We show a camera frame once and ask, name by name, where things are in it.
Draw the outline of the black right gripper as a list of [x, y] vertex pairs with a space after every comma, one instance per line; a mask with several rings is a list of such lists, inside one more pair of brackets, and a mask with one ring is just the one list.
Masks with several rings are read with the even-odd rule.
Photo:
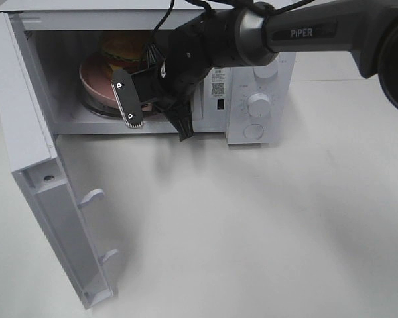
[[164, 58], [146, 72], [142, 100], [152, 101], [177, 130], [182, 142], [194, 136], [190, 100], [212, 68], [203, 29], [175, 29], [166, 39]]

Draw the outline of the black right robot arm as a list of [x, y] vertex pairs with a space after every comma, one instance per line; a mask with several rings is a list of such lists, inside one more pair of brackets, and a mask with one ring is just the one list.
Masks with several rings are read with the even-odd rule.
[[189, 100], [214, 67], [265, 66], [281, 52], [349, 52], [363, 78], [378, 75], [398, 109], [398, 1], [299, 1], [282, 8], [229, 1], [174, 29], [155, 71], [157, 109], [181, 140], [192, 137]]

